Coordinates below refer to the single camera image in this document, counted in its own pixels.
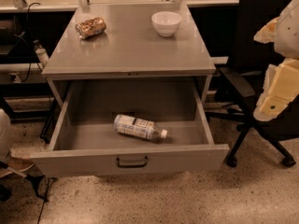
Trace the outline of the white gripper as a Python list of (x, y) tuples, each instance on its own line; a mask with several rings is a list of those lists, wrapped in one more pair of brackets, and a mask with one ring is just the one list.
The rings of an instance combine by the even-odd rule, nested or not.
[(275, 51), (285, 59), (270, 64), (265, 73), (263, 92), (253, 117), (259, 121), (275, 119), (299, 94), (299, 0), (291, 2), (253, 37), (259, 43), (274, 42)]

